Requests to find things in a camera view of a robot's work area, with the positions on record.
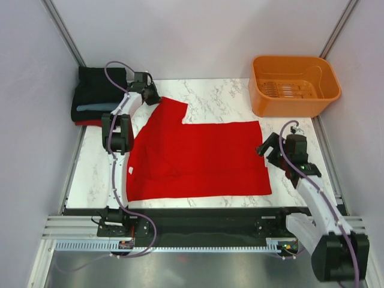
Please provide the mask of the bright red t shirt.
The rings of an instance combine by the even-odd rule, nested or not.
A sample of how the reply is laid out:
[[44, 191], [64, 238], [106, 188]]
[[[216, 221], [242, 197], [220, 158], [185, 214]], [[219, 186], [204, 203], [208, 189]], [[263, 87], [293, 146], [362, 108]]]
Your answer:
[[128, 199], [270, 195], [259, 122], [185, 124], [187, 107], [163, 98], [136, 136]]

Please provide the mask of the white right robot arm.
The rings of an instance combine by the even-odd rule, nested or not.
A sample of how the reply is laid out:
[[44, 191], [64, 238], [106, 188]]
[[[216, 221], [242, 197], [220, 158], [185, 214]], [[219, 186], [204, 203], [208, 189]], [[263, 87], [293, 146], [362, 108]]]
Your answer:
[[308, 160], [306, 137], [271, 133], [256, 152], [285, 172], [310, 211], [310, 215], [296, 212], [277, 218], [276, 232], [296, 236], [310, 254], [319, 281], [354, 281], [358, 286], [367, 273], [368, 236], [358, 233], [326, 195], [320, 170]]

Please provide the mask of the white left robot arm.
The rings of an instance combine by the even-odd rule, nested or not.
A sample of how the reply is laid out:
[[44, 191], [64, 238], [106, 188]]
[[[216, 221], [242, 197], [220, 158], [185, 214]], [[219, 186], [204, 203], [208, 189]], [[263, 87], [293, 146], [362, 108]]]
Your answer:
[[145, 236], [150, 226], [157, 229], [149, 217], [128, 210], [127, 163], [134, 147], [131, 117], [143, 104], [160, 103], [161, 97], [147, 71], [135, 72], [134, 80], [123, 92], [117, 108], [101, 117], [102, 144], [108, 155], [110, 182], [107, 205], [98, 213], [99, 237], [133, 238], [139, 224], [143, 224]]

